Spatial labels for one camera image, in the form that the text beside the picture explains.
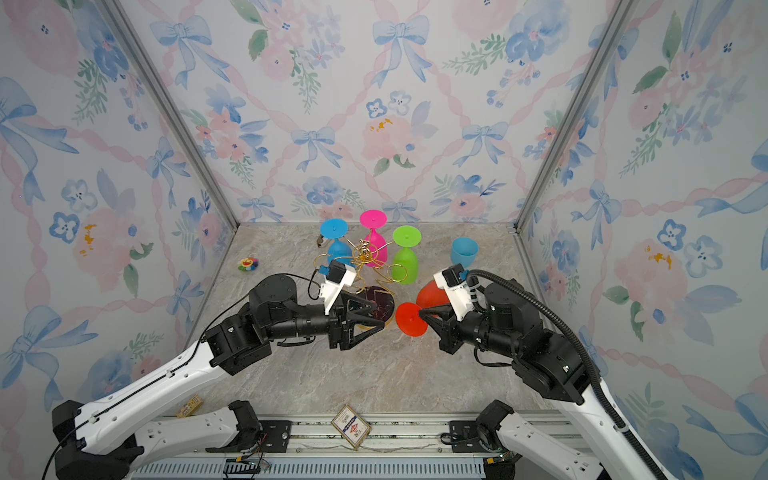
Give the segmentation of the red wine glass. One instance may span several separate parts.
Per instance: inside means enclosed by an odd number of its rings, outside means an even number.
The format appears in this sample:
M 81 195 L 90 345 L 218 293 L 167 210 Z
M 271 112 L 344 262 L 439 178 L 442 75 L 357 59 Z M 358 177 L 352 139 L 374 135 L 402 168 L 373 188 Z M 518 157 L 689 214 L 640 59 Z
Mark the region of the red wine glass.
M 410 337 L 420 337 L 428 330 L 427 323 L 419 313 L 424 309 L 449 305 L 449 299 L 444 290 L 440 289 L 435 280 L 428 282 L 418 293 L 415 302 L 399 305 L 395 311 L 395 320 L 402 333 Z

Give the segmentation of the light blue wine glass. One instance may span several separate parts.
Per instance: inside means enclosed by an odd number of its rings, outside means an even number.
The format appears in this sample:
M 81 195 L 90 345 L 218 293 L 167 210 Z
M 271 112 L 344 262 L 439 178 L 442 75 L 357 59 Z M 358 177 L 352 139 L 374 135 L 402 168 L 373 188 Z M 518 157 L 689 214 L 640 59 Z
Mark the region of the light blue wine glass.
M 451 264 L 460 264 L 469 270 L 479 253 L 478 243 L 468 237 L 459 237 L 451 244 Z

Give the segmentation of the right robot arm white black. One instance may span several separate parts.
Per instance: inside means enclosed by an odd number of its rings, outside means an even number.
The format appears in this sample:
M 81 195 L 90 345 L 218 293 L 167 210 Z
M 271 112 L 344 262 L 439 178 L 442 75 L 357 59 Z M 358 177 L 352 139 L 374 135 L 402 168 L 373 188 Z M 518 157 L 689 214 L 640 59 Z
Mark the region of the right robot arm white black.
M 477 354 L 504 357 L 504 366 L 576 427 L 589 451 L 544 433 L 500 400 L 476 419 L 481 445 L 528 459 L 557 479 L 672 478 L 619 411 L 586 346 L 565 322 L 512 280 L 481 270 L 470 276 L 489 283 L 471 287 L 448 273 L 434 277 L 449 302 L 419 315 L 438 334 L 440 349 L 454 354 L 470 345 Z

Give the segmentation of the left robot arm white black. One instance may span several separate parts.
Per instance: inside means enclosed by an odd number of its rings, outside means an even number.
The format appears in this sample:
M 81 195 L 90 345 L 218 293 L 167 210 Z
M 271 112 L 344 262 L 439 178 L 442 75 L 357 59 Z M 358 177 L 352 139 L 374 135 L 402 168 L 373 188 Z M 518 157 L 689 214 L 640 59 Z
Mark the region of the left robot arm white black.
M 234 401 L 201 418 L 163 421 L 160 414 L 202 387 L 233 377 L 285 340 L 303 346 L 326 337 L 346 351 L 382 331 L 375 302 L 349 291 L 356 273 L 334 262 L 315 304 L 302 305 L 294 277 L 261 280 L 234 315 L 222 313 L 192 346 L 142 379 L 104 397 L 66 401 L 52 412 L 58 441 L 44 467 L 59 479 L 123 479 L 156 461 L 202 449 L 234 453 L 264 436 L 248 401 Z

